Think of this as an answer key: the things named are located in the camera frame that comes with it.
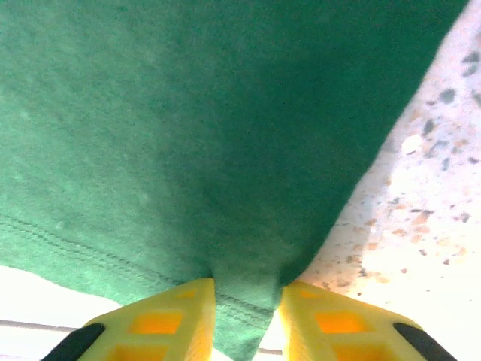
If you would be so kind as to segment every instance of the speckled floor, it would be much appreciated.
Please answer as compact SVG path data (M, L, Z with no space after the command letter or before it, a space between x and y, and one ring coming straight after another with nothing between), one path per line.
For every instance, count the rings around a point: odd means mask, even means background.
M480 57L481 0L472 0L301 276L414 319L458 361L479 359ZM75 327L116 307L11 268L0 274L0 320ZM279 350L281 339L274 320L262 347Z

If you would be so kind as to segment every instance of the green fabric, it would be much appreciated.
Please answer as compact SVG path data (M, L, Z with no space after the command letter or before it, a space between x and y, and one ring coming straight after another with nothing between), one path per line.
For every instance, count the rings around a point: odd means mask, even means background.
M463 5L3 1L0 263L121 304L214 276L251 359Z

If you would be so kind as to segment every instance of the yellow plastic piece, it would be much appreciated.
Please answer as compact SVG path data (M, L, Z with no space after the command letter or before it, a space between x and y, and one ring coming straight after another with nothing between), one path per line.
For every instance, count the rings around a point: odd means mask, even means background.
M288 361L425 361L392 326L412 320L296 281L279 307Z
M208 361L215 318L214 281L200 278L89 321L106 330L79 361Z

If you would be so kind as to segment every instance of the white surface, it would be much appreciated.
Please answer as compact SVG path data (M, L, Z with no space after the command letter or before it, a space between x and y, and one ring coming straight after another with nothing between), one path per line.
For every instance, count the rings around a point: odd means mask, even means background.
M481 0L473 0L301 276L413 318L458 361L479 359L481 95L476 94L481 94L481 70L463 76L476 65L462 60L481 51L480 31ZM445 89L455 90L449 104ZM118 307L11 268L0 267L0 287L0 319L79 327ZM38 359L59 340L55 332L15 332L0 328L0 339L7 340L0 353ZM262 347L281 344L280 326L273 320Z

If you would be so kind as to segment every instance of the green cloth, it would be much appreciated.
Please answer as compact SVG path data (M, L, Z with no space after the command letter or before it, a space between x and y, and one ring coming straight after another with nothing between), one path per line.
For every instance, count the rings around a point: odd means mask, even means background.
M463 6L3 1L0 263L121 304L214 276L251 359Z

